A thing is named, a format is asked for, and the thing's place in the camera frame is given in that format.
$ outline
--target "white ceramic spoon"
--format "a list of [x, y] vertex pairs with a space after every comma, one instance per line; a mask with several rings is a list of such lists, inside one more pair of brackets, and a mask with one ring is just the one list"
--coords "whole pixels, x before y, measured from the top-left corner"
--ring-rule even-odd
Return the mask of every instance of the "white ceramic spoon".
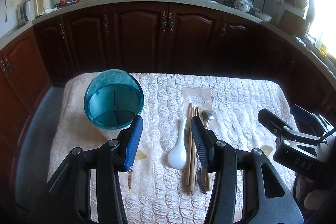
[[184, 147], [184, 129], [187, 122], [187, 117], [184, 116], [181, 119], [180, 130], [178, 132], [177, 144], [170, 150], [168, 154], [169, 165], [177, 170], [183, 169], [185, 162], [187, 161], [187, 150]]

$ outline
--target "floor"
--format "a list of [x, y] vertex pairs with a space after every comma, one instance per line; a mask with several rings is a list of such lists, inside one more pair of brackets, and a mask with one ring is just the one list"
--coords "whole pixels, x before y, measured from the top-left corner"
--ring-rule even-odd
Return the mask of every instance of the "floor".
[[17, 165], [15, 196], [20, 217], [26, 221], [47, 182], [49, 154], [56, 134], [64, 88], [51, 87], [28, 129]]

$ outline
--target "bowl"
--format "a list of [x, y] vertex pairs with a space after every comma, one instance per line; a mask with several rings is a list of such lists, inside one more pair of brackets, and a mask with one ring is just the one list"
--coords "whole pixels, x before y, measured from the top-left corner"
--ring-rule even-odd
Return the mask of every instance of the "bowl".
[[143, 109], [144, 96], [138, 81], [129, 73], [111, 69], [98, 74], [84, 96], [84, 111], [97, 127], [108, 132], [106, 138], [130, 126]]
[[272, 19], [272, 17], [270, 17], [269, 15], [264, 14], [264, 13], [262, 13], [262, 12], [257, 12], [257, 11], [255, 11], [254, 13], [255, 13], [255, 16], [256, 16], [256, 17], [262, 19], [262, 20], [265, 21], [265, 22], [270, 22], [271, 19]]
[[242, 11], [242, 12], [248, 12], [251, 9], [251, 6], [247, 5], [246, 3], [236, 0], [235, 2], [236, 9]]

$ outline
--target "white quilted tablecloth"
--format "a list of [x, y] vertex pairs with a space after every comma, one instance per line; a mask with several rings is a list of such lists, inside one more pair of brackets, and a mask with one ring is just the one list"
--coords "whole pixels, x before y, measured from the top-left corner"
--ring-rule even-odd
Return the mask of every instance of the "white quilted tablecloth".
[[[107, 141], [102, 134], [104, 131], [87, 119], [83, 107], [85, 91], [97, 74], [83, 74], [66, 84], [58, 130], [50, 152], [48, 179], [72, 148], [94, 149]], [[216, 119], [211, 121], [209, 128], [218, 139], [237, 149], [250, 151], [265, 144], [275, 149], [275, 137], [257, 119], [262, 108], [297, 129], [282, 90], [270, 81], [154, 73], [132, 75], [139, 81], [145, 98], [139, 145], [145, 158], [142, 155], [134, 162], [132, 173], [119, 173], [130, 224], [203, 223], [211, 192], [204, 196], [196, 186], [196, 193], [190, 195], [185, 188], [185, 170], [170, 168], [166, 160], [176, 144], [179, 119], [187, 114], [189, 102], [212, 110]], [[291, 189], [294, 172], [275, 163], [271, 156], [271, 162]], [[238, 217], [242, 204], [242, 172], [238, 171]], [[91, 176], [91, 207], [92, 220], [97, 221], [95, 172]]]

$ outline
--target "cutting board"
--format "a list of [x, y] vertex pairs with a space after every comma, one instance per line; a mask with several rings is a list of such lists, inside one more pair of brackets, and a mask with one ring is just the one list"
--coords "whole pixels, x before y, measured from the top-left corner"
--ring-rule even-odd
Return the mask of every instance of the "cutting board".
[[308, 26], [309, 21], [298, 15], [295, 15], [294, 13], [291, 13], [288, 10], [284, 10], [277, 27], [290, 36], [296, 35], [297, 37], [303, 38], [308, 29]]

